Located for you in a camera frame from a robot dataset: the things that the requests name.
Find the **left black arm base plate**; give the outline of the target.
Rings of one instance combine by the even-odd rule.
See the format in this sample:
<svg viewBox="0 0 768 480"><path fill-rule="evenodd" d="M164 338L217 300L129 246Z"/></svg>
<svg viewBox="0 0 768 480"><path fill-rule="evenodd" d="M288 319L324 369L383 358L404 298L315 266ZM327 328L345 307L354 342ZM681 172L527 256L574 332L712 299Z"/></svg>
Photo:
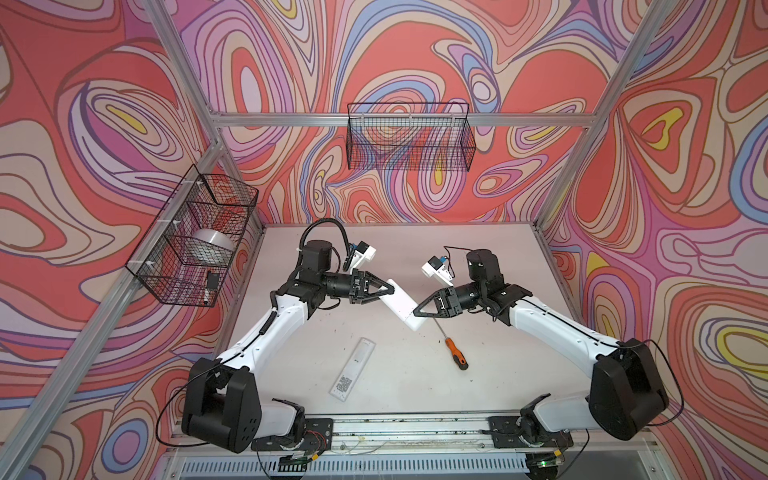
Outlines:
<svg viewBox="0 0 768 480"><path fill-rule="evenodd" d="M258 452L324 452L332 447L334 420L331 417L310 417L300 420L284 436L255 439L252 451Z"/></svg>

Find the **orange black flathead screwdriver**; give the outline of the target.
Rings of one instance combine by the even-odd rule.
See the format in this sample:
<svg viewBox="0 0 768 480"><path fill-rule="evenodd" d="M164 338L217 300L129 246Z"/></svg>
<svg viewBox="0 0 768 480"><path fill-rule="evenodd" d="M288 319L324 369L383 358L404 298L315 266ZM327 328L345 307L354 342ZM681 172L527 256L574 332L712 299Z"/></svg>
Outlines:
<svg viewBox="0 0 768 480"><path fill-rule="evenodd" d="M456 366L460 370L466 371L469 368L469 364L468 364L464 354L457 347L457 345L455 344L453 339L450 336L447 335L447 333L445 332L445 330L443 329L443 327L441 326L441 324L439 323L439 321L437 319L434 319L434 323L437 326L437 328L440 331L440 333L443 335L444 343L445 343L446 347L448 348L454 363L456 364Z"/></svg>

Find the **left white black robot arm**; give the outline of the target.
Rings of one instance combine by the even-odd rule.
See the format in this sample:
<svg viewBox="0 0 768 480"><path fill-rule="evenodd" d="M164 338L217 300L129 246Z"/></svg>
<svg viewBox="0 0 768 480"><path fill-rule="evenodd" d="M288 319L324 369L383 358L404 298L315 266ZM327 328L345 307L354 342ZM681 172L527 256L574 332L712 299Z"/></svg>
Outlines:
<svg viewBox="0 0 768 480"><path fill-rule="evenodd" d="M241 453L258 442L303 446L310 432L303 406L262 399L258 382L290 337L325 301L361 305L389 300L395 284L364 270L376 255L365 241L354 243L337 220L311 223L292 254L280 254L259 269L255 281L268 289L268 307L255 324L216 358L196 361L185 385L181 431L198 445Z"/></svg>

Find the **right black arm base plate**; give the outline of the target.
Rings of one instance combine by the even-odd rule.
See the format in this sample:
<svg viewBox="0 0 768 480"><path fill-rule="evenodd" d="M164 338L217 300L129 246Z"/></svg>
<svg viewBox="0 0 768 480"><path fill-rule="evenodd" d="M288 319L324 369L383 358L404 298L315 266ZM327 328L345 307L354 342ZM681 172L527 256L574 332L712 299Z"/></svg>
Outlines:
<svg viewBox="0 0 768 480"><path fill-rule="evenodd" d="M488 418L488 428L483 433L491 437L497 449L567 450L574 445L569 432L548 432L534 417L491 416Z"/></svg>

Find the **white air conditioner remote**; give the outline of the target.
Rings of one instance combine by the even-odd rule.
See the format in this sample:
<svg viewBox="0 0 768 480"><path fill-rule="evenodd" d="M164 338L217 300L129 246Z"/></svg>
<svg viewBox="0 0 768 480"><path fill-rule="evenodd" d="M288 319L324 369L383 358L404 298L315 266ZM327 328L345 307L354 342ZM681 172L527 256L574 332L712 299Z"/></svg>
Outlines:
<svg viewBox="0 0 768 480"><path fill-rule="evenodd" d="M401 320L410 330L418 331L428 320L428 317L418 317L414 314L417 303L393 279L388 279L394 292L381 297L387 308Z"/></svg>

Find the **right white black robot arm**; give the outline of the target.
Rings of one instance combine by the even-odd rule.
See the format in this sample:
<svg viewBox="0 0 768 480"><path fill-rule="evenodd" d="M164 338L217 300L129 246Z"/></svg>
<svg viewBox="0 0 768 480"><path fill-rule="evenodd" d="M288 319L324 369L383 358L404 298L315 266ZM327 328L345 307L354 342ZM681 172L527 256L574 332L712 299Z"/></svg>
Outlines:
<svg viewBox="0 0 768 480"><path fill-rule="evenodd" d="M528 445L563 431L601 429L628 441L668 408L669 396L649 343L618 340L552 310L530 290L505 281L488 249L466 254L469 281L444 288L411 308L413 318L453 318L485 313L494 321L527 333L575 365L590 381L569 395L544 393L519 414L515 432Z"/></svg>

